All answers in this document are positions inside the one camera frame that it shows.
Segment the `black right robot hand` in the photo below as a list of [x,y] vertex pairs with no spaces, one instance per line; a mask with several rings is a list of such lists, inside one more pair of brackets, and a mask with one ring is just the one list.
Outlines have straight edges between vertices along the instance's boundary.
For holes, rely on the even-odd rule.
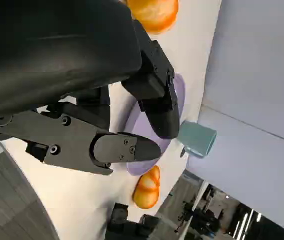
[[161,219],[152,215],[142,215],[139,222],[128,218],[128,205],[115,203],[106,226],[105,240],[148,240]]

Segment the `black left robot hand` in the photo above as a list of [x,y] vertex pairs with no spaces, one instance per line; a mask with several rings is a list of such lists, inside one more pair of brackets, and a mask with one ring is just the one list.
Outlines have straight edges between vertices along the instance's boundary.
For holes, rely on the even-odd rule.
[[155,134],[179,132],[174,69],[117,0],[0,0],[0,141],[39,161],[109,175],[161,156],[152,140],[112,133],[108,86],[133,95]]

